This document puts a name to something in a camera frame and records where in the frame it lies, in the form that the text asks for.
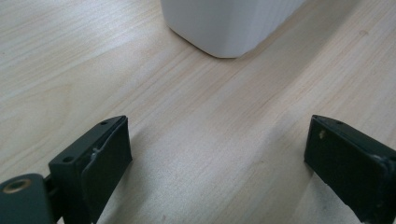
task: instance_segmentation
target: wooden table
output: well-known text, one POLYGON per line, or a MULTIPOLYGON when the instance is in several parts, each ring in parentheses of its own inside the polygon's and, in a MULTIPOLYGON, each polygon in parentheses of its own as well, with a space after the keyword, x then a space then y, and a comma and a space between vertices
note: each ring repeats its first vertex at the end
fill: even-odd
POLYGON ((229 60, 158 0, 0 3, 0 179, 126 115, 134 164, 99 223, 359 223, 304 163, 313 114, 396 148, 396 1, 309 0, 229 60))

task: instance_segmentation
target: white box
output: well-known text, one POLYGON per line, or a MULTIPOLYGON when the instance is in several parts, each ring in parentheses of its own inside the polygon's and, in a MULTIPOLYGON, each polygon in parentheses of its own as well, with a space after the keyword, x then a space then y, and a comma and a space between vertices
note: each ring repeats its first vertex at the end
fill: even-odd
POLYGON ((235 58, 254 49, 304 0, 162 0, 168 26, 199 49, 235 58))

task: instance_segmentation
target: white object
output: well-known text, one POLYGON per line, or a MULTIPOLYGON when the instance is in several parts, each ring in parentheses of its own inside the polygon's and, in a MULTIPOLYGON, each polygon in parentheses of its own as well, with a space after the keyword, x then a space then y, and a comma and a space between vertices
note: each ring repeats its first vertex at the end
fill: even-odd
POLYGON ((168 26, 199 49, 235 58, 254 49, 304 0, 162 0, 168 26))

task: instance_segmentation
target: black plastic part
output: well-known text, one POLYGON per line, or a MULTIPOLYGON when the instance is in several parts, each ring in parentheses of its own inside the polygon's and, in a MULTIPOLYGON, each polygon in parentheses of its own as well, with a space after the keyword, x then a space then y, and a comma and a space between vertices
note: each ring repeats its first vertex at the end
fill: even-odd
POLYGON ((96 223, 132 161, 125 116, 107 119, 49 163, 64 201, 64 222, 96 223))
POLYGON ((14 177, 2 183, 0 190, 0 223, 54 223, 41 175, 14 177))
POLYGON ((361 222, 391 224, 396 216, 396 152, 347 124, 311 120, 305 162, 361 222))

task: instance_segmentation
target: wood grain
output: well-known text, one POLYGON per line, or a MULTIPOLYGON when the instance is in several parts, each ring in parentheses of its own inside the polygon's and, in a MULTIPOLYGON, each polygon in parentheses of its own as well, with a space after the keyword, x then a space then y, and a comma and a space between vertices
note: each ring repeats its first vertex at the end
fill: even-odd
POLYGON ((159 1, 0 2, 0 181, 126 115, 134 164, 99 223, 359 223, 304 164, 310 117, 396 148, 395 112, 394 0, 309 0, 234 60, 159 1))

